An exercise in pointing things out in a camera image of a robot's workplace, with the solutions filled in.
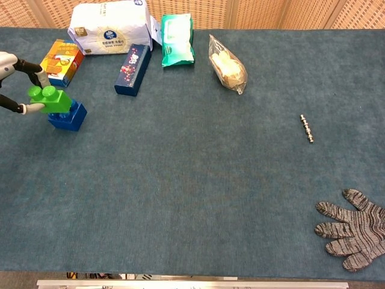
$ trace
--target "wicker backdrop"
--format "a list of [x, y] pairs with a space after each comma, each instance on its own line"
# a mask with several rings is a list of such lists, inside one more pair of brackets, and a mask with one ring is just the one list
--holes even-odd
[[[115, 0], [0, 0], [0, 25], [67, 28], [78, 3]], [[385, 28], [385, 0], [147, 0], [150, 13], [190, 12], [195, 29]]]

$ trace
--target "gray knit glove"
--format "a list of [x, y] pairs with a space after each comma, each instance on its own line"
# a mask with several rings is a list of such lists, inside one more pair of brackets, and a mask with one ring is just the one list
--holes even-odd
[[326, 245], [326, 251], [333, 256], [349, 256], [342, 265], [348, 271], [356, 272], [385, 254], [385, 210], [370, 202], [360, 191], [348, 189], [342, 191], [342, 195], [358, 211], [320, 202], [316, 209], [321, 214], [342, 223], [321, 223], [315, 227], [315, 232], [324, 238], [336, 238]]

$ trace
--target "green wet wipes package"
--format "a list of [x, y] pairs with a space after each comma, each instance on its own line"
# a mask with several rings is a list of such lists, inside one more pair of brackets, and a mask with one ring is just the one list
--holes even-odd
[[162, 66], [193, 64], [193, 20], [191, 14], [162, 17]]

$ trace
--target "table surface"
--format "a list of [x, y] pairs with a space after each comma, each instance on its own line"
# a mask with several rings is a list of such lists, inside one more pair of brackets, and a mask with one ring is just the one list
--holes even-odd
[[[209, 33], [245, 65], [221, 86]], [[66, 30], [0, 28], [39, 63]], [[385, 31], [194, 31], [193, 66], [152, 52], [136, 98], [125, 55], [87, 56], [64, 90], [78, 132], [0, 110], [0, 270], [385, 281], [385, 257], [347, 272], [314, 233], [325, 200], [356, 188], [385, 207]], [[26, 102], [16, 72], [1, 93]], [[315, 142], [307, 141], [304, 114]]]

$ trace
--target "dark blue box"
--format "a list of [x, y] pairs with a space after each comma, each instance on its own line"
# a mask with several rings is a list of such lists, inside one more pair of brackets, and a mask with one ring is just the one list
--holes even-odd
[[85, 107], [80, 102], [72, 99], [68, 113], [49, 113], [48, 121], [56, 128], [78, 131], [86, 115], [87, 110], [85, 110]]
[[120, 68], [115, 91], [120, 95], [136, 96], [151, 58], [150, 46], [132, 44]]

